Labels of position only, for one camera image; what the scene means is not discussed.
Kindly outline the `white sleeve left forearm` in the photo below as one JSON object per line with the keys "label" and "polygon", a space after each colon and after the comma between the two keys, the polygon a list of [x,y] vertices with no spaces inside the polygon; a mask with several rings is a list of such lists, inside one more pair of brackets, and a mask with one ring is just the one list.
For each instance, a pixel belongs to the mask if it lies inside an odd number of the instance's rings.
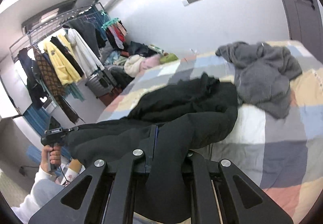
{"label": "white sleeve left forearm", "polygon": [[35,175],[35,181],[24,201],[12,211],[22,223],[28,223],[30,218],[47,202],[53,199],[64,187],[55,182],[56,177],[41,167]]}

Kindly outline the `person left hand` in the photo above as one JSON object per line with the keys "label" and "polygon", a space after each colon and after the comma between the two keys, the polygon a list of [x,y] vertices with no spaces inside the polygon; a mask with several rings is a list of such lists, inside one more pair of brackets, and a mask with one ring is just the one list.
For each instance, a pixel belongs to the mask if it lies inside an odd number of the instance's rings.
{"label": "person left hand", "polygon": [[55,167],[61,165],[61,146],[59,145],[54,147],[50,145],[43,146],[40,167],[44,172],[50,173],[51,165]]}

